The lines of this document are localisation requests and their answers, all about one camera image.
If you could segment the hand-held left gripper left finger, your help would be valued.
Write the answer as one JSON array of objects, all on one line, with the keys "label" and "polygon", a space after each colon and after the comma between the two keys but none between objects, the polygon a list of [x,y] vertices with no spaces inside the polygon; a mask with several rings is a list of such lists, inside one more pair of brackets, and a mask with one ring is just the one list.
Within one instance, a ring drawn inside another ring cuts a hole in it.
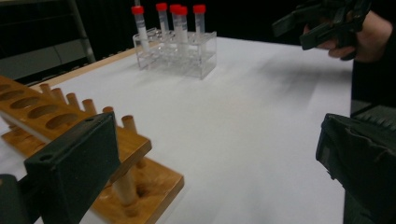
[{"label": "hand-held left gripper left finger", "polygon": [[24,162],[44,224],[79,224],[120,166],[114,114],[84,119]]}]

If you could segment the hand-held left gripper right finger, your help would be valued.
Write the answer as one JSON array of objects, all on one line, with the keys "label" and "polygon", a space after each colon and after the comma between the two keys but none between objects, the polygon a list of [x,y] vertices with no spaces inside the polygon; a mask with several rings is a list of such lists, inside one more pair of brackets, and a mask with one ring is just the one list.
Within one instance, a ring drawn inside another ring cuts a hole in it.
[{"label": "hand-held left gripper right finger", "polygon": [[343,224],[396,224],[396,108],[327,114],[316,160],[346,191]]}]

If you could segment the wooden test tube rack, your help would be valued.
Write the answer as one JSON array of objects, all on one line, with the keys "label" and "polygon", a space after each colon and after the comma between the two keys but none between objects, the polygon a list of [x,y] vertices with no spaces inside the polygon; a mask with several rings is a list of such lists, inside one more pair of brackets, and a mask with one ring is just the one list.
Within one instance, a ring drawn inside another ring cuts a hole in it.
[{"label": "wooden test tube rack", "polygon": [[[60,90],[38,92],[0,76],[0,118],[8,125],[3,139],[25,161],[75,125],[100,114],[81,110]],[[182,175],[147,158],[149,139],[131,130],[130,117],[115,121],[120,166],[89,210],[106,224],[155,224],[184,186]],[[39,186],[29,176],[0,175],[0,221],[33,223]]]}]

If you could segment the red-capped clear test tube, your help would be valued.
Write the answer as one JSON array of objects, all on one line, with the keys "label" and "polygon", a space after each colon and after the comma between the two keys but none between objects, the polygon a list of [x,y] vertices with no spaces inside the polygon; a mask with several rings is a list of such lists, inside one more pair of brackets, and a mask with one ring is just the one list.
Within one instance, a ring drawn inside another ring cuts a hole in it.
[{"label": "red-capped clear test tube", "polygon": [[181,34],[181,26],[180,26],[180,17],[178,15],[178,10],[181,7],[181,4],[171,4],[170,12],[172,14],[173,26],[176,35]]},{"label": "red-capped clear test tube", "polygon": [[180,6],[176,10],[180,52],[184,57],[187,56],[189,49],[187,14],[188,9],[185,6]]},{"label": "red-capped clear test tube", "polygon": [[158,12],[160,28],[162,32],[162,40],[167,41],[169,39],[169,22],[167,16],[167,4],[165,2],[157,3],[156,10]]},{"label": "red-capped clear test tube", "polygon": [[205,12],[206,6],[204,4],[194,5],[193,14],[195,18],[195,33],[196,39],[199,44],[204,43],[204,33],[205,33]]},{"label": "red-capped clear test tube", "polygon": [[142,6],[134,6],[131,8],[134,15],[135,25],[138,34],[134,38],[136,44],[139,44],[145,53],[149,53],[149,38],[144,19],[144,8]]}]

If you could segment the white table mat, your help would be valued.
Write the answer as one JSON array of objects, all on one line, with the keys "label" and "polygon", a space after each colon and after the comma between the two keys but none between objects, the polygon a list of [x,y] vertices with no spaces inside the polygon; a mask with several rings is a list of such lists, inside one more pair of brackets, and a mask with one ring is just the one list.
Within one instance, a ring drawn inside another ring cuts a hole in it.
[{"label": "white table mat", "polygon": [[324,116],[350,110],[351,66],[323,50],[222,37],[202,79],[125,51],[50,85],[132,115],[149,157],[184,176],[158,224],[343,224],[343,188],[315,153]]}]

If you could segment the grey metal stand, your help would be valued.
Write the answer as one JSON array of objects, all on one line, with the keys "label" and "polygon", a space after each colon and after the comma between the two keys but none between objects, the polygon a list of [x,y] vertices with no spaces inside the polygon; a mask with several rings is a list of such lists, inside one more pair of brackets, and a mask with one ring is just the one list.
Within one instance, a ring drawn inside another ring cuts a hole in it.
[{"label": "grey metal stand", "polygon": [[94,61],[77,0],[0,0],[0,75],[34,82]]}]

